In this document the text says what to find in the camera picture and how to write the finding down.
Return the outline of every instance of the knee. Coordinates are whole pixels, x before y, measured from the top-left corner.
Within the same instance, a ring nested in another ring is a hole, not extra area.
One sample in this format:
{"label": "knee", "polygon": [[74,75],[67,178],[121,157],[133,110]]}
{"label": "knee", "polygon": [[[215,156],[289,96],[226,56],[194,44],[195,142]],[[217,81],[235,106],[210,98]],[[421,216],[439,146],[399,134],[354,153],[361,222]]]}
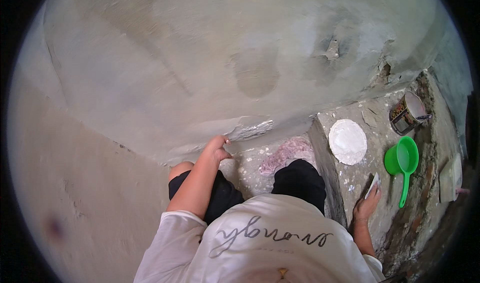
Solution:
{"label": "knee", "polygon": [[171,181],[176,176],[191,171],[194,168],[194,164],[190,161],[183,161],[177,164],[176,166],[172,167],[170,170],[170,174],[168,175],[168,181]]}

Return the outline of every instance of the black shorts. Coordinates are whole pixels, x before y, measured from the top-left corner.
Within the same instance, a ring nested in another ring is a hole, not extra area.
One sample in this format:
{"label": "black shorts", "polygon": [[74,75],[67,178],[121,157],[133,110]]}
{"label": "black shorts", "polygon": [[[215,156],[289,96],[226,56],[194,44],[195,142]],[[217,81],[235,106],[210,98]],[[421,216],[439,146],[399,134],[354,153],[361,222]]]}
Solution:
{"label": "black shorts", "polygon": [[[190,171],[173,178],[169,183],[169,198],[172,199]],[[323,214],[325,204],[325,182],[315,168],[305,160],[295,160],[275,173],[272,194],[294,196],[317,207]],[[229,208],[245,200],[240,191],[227,180],[221,171],[216,173],[212,195],[204,221],[213,222]]]}

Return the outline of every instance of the paint bucket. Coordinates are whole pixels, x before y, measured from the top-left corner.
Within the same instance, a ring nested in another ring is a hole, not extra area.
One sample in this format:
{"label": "paint bucket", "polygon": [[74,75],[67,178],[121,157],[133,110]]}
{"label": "paint bucket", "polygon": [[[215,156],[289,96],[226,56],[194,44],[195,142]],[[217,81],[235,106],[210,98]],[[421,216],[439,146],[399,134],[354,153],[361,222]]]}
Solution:
{"label": "paint bucket", "polygon": [[389,174],[403,174],[403,189],[398,206],[403,208],[408,194],[410,175],[415,172],[419,164],[417,144],[408,136],[400,138],[399,142],[385,153],[384,163]]}
{"label": "paint bucket", "polygon": [[395,133],[404,136],[414,127],[423,123],[425,118],[431,117],[431,115],[425,114],[422,100],[415,93],[407,91],[388,114],[388,120]]}

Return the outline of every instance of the bracelet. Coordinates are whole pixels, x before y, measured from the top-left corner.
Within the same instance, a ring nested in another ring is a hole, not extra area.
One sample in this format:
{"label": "bracelet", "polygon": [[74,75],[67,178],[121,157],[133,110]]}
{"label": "bracelet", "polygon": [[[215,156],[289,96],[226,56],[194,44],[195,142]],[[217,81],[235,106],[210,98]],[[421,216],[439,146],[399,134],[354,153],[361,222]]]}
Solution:
{"label": "bracelet", "polygon": [[356,220],[353,220],[353,223],[356,223],[357,221],[360,221],[360,220],[364,220],[364,221],[368,222],[368,219],[366,219],[366,218],[358,218]]}

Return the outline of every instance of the green plastic scoop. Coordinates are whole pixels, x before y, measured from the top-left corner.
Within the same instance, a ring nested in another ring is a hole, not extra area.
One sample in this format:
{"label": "green plastic scoop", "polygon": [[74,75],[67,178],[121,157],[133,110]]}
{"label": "green plastic scoop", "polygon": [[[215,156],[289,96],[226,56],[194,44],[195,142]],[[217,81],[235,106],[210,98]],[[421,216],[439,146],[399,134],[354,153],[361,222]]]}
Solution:
{"label": "green plastic scoop", "polygon": [[408,136],[400,138],[399,142],[385,154],[385,168],[391,175],[403,173],[403,190],[399,208],[403,208],[408,193],[410,175],[419,164],[419,150],[415,141]]}

